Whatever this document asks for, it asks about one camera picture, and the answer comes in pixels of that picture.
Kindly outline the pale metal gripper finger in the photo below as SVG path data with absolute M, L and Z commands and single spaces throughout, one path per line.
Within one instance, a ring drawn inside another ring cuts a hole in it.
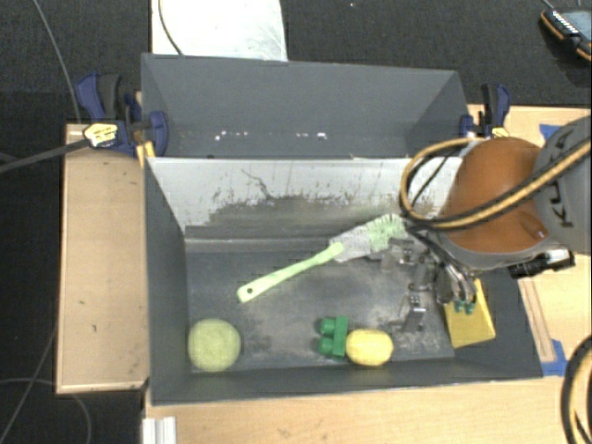
M 391 240 L 383 252 L 382 270 L 392 271 L 405 265 L 412 265 L 416 256 L 416 245 L 413 240 Z
M 420 294 L 408 296 L 408 308 L 401 325 L 402 333 L 416 333 L 423 330 L 423 322 L 428 307 L 424 297 Z

